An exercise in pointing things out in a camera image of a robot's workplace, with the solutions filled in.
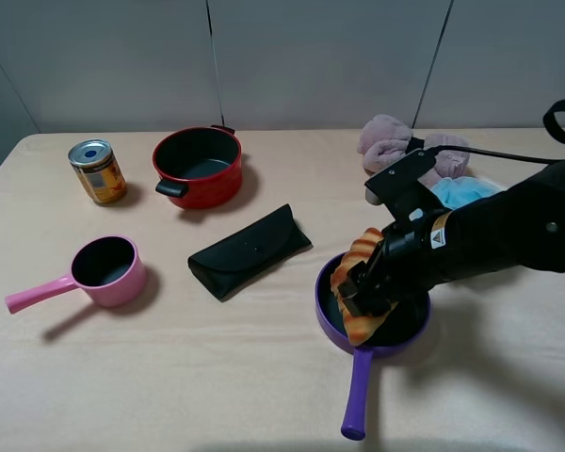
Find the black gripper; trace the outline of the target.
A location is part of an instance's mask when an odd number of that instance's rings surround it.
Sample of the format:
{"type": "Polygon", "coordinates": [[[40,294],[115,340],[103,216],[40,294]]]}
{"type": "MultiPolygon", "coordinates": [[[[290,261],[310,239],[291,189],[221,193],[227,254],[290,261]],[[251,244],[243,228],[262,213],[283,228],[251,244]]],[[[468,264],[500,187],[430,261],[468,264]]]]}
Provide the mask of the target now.
{"type": "Polygon", "coordinates": [[[385,322],[403,299],[426,293],[440,282],[431,254],[433,220],[448,210],[421,182],[436,164],[439,148],[416,150],[371,176],[365,183],[370,202],[380,202],[394,221],[368,261],[346,259],[339,268],[338,293],[348,312],[385,322]]]}

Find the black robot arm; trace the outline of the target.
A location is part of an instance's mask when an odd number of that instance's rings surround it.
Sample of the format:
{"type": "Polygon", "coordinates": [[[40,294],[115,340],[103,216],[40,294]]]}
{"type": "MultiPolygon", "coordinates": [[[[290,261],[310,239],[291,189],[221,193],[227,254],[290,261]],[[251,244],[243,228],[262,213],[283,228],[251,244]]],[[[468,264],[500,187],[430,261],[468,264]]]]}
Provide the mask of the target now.
{"type": "Polygon", "coordinates": [[[521,183],[448,210],[419,181],[440,152],[413,151],[367,180],[395,220],[338,287],[352,315],[380,315],[436,285],[514,266],[565,273],[565,159],[546,159],[521,183]]]}

